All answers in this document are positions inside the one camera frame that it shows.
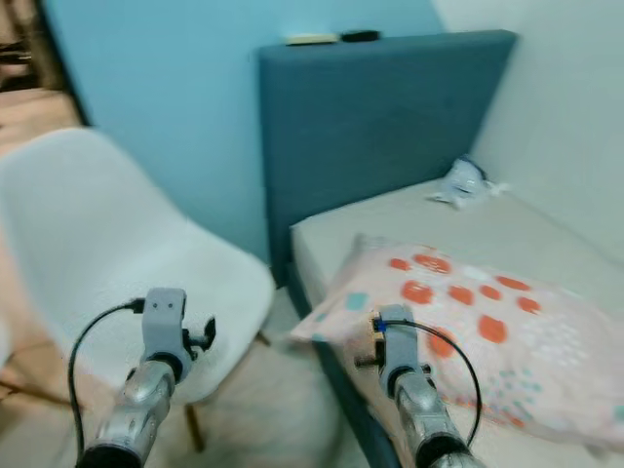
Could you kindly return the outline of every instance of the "blue headboard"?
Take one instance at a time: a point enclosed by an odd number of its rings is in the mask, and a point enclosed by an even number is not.
[[[440,177],[470,151],[515,41],[498,30],[260,50],[279,284],[291,258],[290,226]]]

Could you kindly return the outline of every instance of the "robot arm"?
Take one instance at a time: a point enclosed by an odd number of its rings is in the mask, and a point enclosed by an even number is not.
[[[168,364],[141,363],[115,399],[111,414],[100,425],[78,468],[142,467],[158,427],[169,414],[175,388],[174,371]]]
[[[397,405],[417,468],[485,468],[452,423],[430,369],[418,363],[416,330],[379,326],[403,320],[412,320],[406,307],[382,307],[380,321],[373,320],[375,331],[383,333],[383,339],[376,342],[376,356],[358,360],[356,365],[379,366],[381,387]]]
[[[145,464],[158,428],[169,414],[176,385],[197,359],[192,347],[206,351],[215,339],[214,319],[208,321],[204,336],[192,338],[182,328],[185,304],[183,290],[154,289],[147,294],[141,363],[131,372],[77,468],[142,468]]]

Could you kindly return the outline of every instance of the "mattress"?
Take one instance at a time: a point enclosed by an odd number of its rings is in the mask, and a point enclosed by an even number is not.
[[[465,262],[560,284],[620,318],[624,269],[545,214],[504,194],[456,211],[426,200],[435,181],[411,186],[305,219],[292,228],[295,266],[312,306],[350,254],[359,233],[437,247]],[[466,434],[473,414],[451,407]],[[586,448],[554,444],[484,421],[475,453],[493,467],[624,467],[624,456],[599,460]]]

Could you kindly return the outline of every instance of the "black cable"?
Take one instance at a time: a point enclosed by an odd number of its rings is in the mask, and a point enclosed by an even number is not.
[[[479,430],[479,423],[481,422],[481,413],[483,411],[484,403],[481,397],[481,386],[479,385],[479,379],[477,378],[477,373],[475,372],[475,369],[472,367],[472,364],[470,363],[468,356],[466,356],[464,352],[461,350],[461,348],[448,336],[446,336],[440,331],[437,331],[436,329],[427,327],[426,325],[422,325],[417,322],[410,322],[409,320],[382,320],[381,324],[390,325],[390,326],[406,326],[406,327],[413,327],[415,329],[423,330],[424,332],[431,333],[434,336],[437,336],[439,339],[443,340],[444,342],[448,343],[450,346],[453,347],[455,351],[457,351],[457,353],[459,353],[459,356],[461,356],[461,359],[463,359],[464,363],[466,363],[466,367],[468,368],[468,371],[470,372],[470,376],[472,377],[473,383],[475,384],[475,392],[477,393],[477,407],[476,407],[477,414],[475,415],[475,422],[473,423],[472,429],[470,430],[470,435],[468,436],[468,439],[466,442],[468,447],[470,447],[472,445],[473,440],[475,439],[475,436],[477,435],[477,431]]]
[[[82,413],[80,412],[80,404],[78,403],[78,397],[76,396],[76,383],[74,379],[74,372],[76,367],[76,357],[78,356],[78,350],[82,341],[87,336],[87,333],[102,319],[108,317],[114,312],[118,312],[124,309],[132,309],[135,313],[141,313],[143,311],[143,305],[145,299],[134,299],[125,304],[118,305],[111,309],[102,312],[95,317],[86,327],[78,338],[76,339],[73,348],[71,348],[71,354],[69,356],[69,364],[67,365],[67,386],[69,387],[69,403],[71,404],[71,412],[74,416],[74,426],[76,427],[76,446],[78,449],[78,458],[85,451],[85,432],[82,425]]]

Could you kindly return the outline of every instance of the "white plastic chair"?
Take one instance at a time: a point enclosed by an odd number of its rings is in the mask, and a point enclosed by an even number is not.
[[[153,287],[186,290],[191,333],[215,316],[213,348],[176,389],[180,404],[213,393],[269,310],[266,266],[184,216],[92,130],[54,132],[0,159],[0,225],[33,306],[65,354],[96,314]],[[78,363],[117,388],[141,352],[140,316],[119,312],[93,329]]]

